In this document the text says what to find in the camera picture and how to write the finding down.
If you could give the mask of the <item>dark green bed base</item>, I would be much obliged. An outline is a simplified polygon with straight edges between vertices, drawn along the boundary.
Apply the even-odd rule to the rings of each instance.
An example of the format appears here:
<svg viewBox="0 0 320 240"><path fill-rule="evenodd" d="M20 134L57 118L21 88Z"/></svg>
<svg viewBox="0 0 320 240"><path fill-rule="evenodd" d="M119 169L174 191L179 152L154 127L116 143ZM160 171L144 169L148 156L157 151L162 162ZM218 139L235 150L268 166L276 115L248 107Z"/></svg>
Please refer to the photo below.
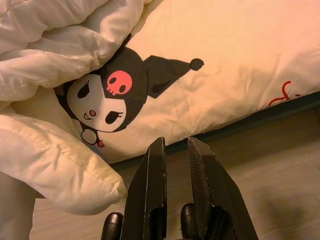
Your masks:
<svg viewBox="0 0 320 240"><path fill-rule="evenodd" d="M320 108L320 91L263 109L220 129L197 134L193 137L196 137L202 142L208 143L213 140L221 139L232 134L240 133L251 128L268 124L272 121L291 117L316 108ZM167 155L171 155L184 151L187 148L188 140L183 139L174 144L167 145L165 150ZM144 154L120 162L111 163L110 166L116 171L137 166L141 163L143 156Z"/></svg>

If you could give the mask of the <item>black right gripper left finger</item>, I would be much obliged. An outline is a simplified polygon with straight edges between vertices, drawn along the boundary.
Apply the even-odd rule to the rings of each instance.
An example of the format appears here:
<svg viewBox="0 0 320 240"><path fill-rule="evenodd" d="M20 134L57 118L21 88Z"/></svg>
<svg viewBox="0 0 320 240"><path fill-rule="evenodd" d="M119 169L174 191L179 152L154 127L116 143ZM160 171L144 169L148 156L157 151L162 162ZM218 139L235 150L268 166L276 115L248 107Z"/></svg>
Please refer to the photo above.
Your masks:
<svg viewBox="0 0 320 240"><path fill-rule="evenodd" d="M167 236L165 139L147 149L127 192L121 240L164 240Z"/></svg>

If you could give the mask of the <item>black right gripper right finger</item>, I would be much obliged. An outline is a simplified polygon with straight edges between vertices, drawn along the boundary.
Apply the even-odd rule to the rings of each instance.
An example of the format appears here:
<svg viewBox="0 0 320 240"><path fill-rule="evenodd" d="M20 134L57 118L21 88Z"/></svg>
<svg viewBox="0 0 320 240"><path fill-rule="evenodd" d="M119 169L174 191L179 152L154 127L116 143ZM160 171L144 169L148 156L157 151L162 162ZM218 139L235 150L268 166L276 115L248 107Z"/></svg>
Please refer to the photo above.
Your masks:
<svg viewBox="0 0 320 240"><path fill-rule="evenodd" d="M237 184L211 148L195 137L187 144L200 240L259 240Z"/></svg>

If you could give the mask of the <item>cream cartoon print comforter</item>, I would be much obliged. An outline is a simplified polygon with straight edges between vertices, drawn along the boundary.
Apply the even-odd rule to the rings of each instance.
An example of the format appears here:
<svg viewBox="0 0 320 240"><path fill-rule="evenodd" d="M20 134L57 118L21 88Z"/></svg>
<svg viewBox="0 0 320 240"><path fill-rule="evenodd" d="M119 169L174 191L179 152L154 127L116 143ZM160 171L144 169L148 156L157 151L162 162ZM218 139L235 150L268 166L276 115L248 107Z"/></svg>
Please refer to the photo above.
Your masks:
<svg viewBox="0 0 320 240"><path fill-rule="evenodd" d="M0 0L0 173L66 212L109 163L320 92L320 0Z"/></svg>

